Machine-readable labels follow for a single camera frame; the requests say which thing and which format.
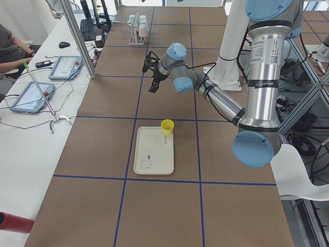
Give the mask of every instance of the black shirt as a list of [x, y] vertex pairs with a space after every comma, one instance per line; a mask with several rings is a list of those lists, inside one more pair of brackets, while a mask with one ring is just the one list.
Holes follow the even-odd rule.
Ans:
[[10, 43], [11, 31], [0, 24], [0, 63], [13, 62], [25, 57], [26, 53]]

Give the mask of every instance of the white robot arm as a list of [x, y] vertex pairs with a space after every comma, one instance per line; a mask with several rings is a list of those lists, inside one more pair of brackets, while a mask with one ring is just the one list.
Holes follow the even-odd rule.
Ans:
[[159, 59], [150, 52], [143, 66], [153, 71], [150, 92], [168, 75], [178, 93], [198, 90], [228, 121], [239, 128], [233, 141], [237, 159], [251, 167], [268, 164], [281, 147], [279, 123], [275, 119], [280, 81], [281, 55], [285, 39], [300, 34], [303, 0], [247, 0], [248, 34], [252, 38], [245, 108], [230, 98], [204, 73], [188, 70], [184, 61], [187, 50], [173, 43]]

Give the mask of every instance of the yellow cup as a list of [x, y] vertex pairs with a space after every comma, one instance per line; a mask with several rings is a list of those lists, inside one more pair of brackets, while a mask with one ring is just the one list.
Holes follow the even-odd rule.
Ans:
[[174, 130], [174, 122], [170, 119], [165, 119], [161, 122], [162, 133], [165, 136], [170, 136]]

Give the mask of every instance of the tablet device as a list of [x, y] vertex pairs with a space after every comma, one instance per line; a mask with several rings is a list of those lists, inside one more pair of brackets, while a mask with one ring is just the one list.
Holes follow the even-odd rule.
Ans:
[[[49, 82], [39, 82], [38, 84], [42, 92], [48, 92], [47, 99], [49, 99], [54, 91], [54, 84]], [[37, 86], [33, 81], [30, 81], [10, 109], [14, 112], [28, 112], [35, 114], [44, 106], [45, 101]]]
[[57, 58], [48, 78], [50, 80], [73, 79], [77, 76], [82, 64], [83, 61], [80, 56], [60, 56]]

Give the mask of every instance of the person's arm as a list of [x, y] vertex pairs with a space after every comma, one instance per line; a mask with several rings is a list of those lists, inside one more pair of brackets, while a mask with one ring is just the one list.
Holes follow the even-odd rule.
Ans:
[[0, 63], [0, 73], [8, 72], [12, 69], [19, 68], [20, 66], [23, 66], [23, 62], [29, 63], [32, 58], [22, 58], [17, 61], [8, 62], [8, 63]]
[[17, 45], [20, 49], [25, 51], [27, 54], [30, 54], [32, 52], [32, 50], [26, 44], [24, 44], [19, 38], [15, 37], [14, 35], [10, 37], [10, 42], [14, 45]]

